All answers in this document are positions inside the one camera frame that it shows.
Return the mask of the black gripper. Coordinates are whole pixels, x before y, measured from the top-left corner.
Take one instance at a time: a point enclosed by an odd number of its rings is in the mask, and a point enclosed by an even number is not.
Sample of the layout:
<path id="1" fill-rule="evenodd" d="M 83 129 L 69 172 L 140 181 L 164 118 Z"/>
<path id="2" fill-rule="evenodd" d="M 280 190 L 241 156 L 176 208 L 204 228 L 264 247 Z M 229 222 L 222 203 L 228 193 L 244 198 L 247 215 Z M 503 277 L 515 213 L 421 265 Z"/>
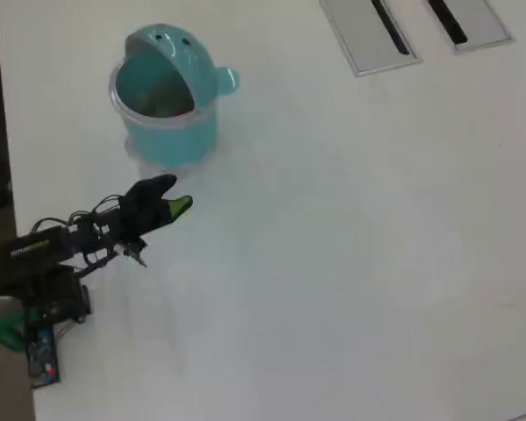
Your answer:
<path id="1" fill-rule="evenodd" d="M 191 196 L 162 198 L 176 181 L 171 174 L 140 180 L 119 199 L 119 222 L 125 237 L 139 237 L 172 224 L 192 207 Z"/>

